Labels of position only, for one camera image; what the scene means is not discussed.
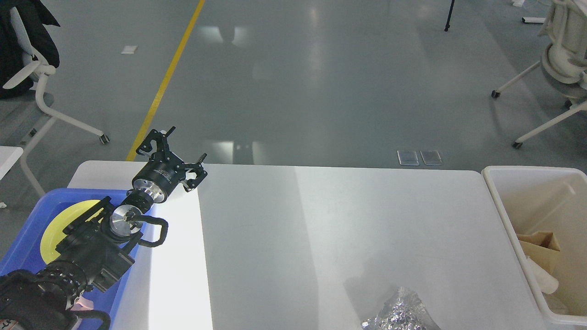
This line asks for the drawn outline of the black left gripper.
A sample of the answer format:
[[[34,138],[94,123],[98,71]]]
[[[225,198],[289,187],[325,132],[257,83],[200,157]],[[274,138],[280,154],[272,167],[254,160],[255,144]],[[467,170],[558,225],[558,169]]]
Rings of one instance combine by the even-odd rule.
[[[167,139],[175,129],[176,126],[166,131],[152,129],[136,148],[136,154],[150,160],[133,178],[134,203],[162,203],[179,184],[188,193],[207,177],[203,167],[207,153],[195,163],[185,163],[176,155],[171,156]]]

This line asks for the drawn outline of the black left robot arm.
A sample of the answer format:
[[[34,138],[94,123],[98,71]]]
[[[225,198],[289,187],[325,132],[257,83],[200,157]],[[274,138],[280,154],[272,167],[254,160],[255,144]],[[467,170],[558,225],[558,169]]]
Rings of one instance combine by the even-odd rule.
[[[168,144],[167,131],[151,130],[136,149],[149,161],[132,180],[126,198],[113,205],[106,196],[73,218],[55,246],[57,257],[33,273],[17,269],[1,277],[1,321],[23,330],[72,330],[84,319],[111,327],[111,316],[100,310],[75,310],[82,295],[109,290],[134,265],[135,246],[161,246],[168,234],[165,219],[148,215],[165,202],[176,186],[190,192],[207,177],[202,154],[186,163]]]

